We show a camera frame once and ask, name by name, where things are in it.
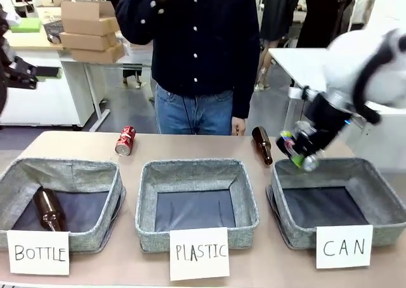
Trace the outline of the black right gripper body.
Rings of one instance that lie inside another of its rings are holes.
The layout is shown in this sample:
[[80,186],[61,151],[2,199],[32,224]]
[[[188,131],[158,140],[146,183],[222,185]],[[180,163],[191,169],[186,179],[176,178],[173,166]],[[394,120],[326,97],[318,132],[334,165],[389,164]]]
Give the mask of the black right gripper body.
[[306,109],[305,117],[317,131],[308,138],[294,139],[294,150],[297,154],[309,156],[324,150],[335,139],[346,125],[349,112],[334,107],[323,94],[318,94]]

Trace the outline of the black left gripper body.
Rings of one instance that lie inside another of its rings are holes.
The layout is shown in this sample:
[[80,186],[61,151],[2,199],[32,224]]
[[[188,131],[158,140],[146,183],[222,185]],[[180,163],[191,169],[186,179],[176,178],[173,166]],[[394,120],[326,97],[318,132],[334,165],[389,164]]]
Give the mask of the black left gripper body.
[[19,56],[14,56],[12,60],[1,58],[1,65],[7,87],[32,90],[37,88],[36,66],[25,62]]

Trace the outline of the person's left hand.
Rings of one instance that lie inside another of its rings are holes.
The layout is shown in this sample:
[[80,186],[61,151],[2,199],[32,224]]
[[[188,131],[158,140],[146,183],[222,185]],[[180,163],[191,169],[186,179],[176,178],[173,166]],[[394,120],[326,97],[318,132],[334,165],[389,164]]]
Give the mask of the person's left hand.
[[243,136],[246,131],[246,120],[232,117],[232,136]]

